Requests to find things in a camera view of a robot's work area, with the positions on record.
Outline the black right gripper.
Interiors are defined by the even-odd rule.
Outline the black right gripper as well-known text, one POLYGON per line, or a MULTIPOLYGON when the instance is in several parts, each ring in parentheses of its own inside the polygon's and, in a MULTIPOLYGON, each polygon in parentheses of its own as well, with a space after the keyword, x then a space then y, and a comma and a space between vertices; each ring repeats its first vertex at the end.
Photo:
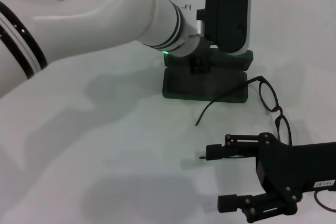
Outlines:
POLYGON ((297 213, 303 193, 335 190, 335 143, 286 145, 270 133, 225 136, 225 144, 206 146, 206 160, 257 156, 257 175, 270 190, 260 195, 218 196, 220 213, 238 209, 248 222, 297 213))

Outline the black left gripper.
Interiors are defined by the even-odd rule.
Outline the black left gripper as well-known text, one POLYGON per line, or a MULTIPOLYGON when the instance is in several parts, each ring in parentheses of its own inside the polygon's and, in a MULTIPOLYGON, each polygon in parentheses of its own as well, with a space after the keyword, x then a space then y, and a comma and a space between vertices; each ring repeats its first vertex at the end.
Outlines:
POLYGON ((209 64, 209 55, 218 52, 218 48, 214 48, 215 44, 206 39, 200 39, 196 48, 189 54, 190 71, 192 74, 208 74, 211 71, 209 64))

